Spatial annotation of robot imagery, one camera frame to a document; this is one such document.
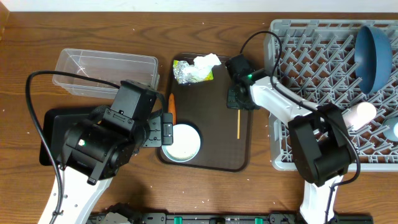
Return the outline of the light blue cup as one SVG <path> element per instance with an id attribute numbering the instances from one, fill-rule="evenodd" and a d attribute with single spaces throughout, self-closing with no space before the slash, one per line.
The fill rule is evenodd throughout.
<path id="1" fill-rule="evenodd" d="M 390 141 L 397 142 L 398 141 L 398 117 L 393 117 L 386 119 L 383 123 L 384 126 L 387 126 L 388 129 L 383 132 L 383 135 L 386 139 Z"/>

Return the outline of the pink cup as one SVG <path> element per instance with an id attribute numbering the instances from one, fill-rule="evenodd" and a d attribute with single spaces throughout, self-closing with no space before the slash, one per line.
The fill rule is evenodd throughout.
<path id="1" fill-rule="evenodd" d="M 357 131 L 376 117 L 376 107 L 368 102 L 361 102 L 348 108 L 343 115 L 347 128 Z"/>

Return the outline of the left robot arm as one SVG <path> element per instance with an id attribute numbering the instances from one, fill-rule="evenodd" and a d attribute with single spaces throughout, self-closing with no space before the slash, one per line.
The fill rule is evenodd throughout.
<path id="1" fill-rule="evenodd" d="M 65 132 L 55 181 L 40 223 L 85 223 L 118 170 L 142 147 L 173 143 L 164 96 L 125 80 L 110 107 Z"/>

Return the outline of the dark blue bowl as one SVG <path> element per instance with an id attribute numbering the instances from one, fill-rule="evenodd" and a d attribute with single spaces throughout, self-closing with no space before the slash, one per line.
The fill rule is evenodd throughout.
<path id="1" fill-rule="evenodd" d="M 368 95 L 381 90 L 392 72 L 392 46 L 388 36 L 378 27 L 360 28 L 354 46 L 354 61 L 358 64 L 356 78 L 360 90 Z"/>

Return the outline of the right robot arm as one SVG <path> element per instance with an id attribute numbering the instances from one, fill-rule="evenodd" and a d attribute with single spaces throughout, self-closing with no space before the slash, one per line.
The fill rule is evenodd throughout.
<path id="1" fill-rule="evenodd" d="M 231 80 L 228 108 L 265 108 L 288 127 L 294 164 L 305 181 L 301 216 L 307 223 L 329 223 L 334 216 L 335 191 L 346 184 L 343 176 L 349 165 L 356 164 L 352 180 L 361 170 L 339 107 L 304 100 L 261 70 L 235 74 Z"/>

